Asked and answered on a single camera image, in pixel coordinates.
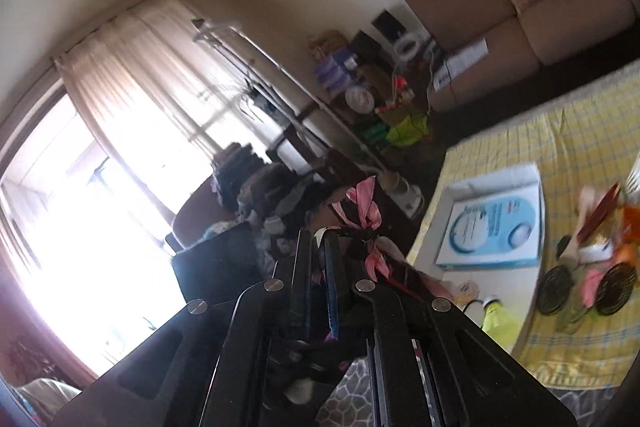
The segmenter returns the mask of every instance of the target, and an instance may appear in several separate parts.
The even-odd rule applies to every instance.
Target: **yellow bottle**
[[[502,349],[510,349],[520,333],[520,324],[505,309],[495,295],[486,298],[482,331],[488,334]]]

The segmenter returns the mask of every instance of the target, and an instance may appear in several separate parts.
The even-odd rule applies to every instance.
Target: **silver screw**
[[[193,299],[193,301],[187,304],[187,310],[191,315],[202,315],[208,309],[209,305],[207,304],[207,301],[202,299]]]
[[[443,297],[436,297],[431,301],[431,307],[437,312],[448,312],[451,309],[451,302],[447,301]]]
[[[363,293],[372,292],[376,289],[376,283],[369,279],[360,279],[356,282],[356,290]]]
[[[280,279],[269,279],[264,282],[264,289],[268,292],[279,292],[284,288],[284,282]]]

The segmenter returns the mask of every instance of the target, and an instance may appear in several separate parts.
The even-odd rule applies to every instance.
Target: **tablecloth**
[[[415,260],[446,185],[534,161],[547,212],[543,270],[554,266],[558,240],[575,227],[574,192],[585,184],[608,187],[624,181],[640,148],[640,63],[601,85],[450,149],[408,260]],[[640,348],[640,291],[617,314],[592,316],[568,335],[554,331],[555,317],[536,312],[518,361],[548,387],[619,385]]]

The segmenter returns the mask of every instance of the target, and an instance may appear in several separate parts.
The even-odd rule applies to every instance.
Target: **floor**
[[[504,87],[464,108],[432,113],[432,137],[398,152],[394,168],[418,185],[427,201],[435,190],[446,151],[460,140],[553,100],[640,58],[640,22],[608,41]]]

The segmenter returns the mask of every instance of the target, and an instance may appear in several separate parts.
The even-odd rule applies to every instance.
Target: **ribbon bow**
[[[332,207],[338,214],[340,219],[348,227],[352,227],[358,230],[376,230],[382,225],[382,216],[380,215],[380,209],[373,200],[373,191],[376,187],[376,177],[371,176],[364,181],[358,183],[355,187],[347,190],[347,198],[352,201],[358,209],[358,218],[360,223],[354,223],[347,218],[340,202],[332,203]],[[367,242],[367,250],[369,254],[364,262],[364,266],[367,270],[367,275],[374,281],[378,281],[376,277],[376,270],[385,278],[389,279],[390,270],[385,261],[383,253],[378,248],[379,238],[374,238],[372,241]]]

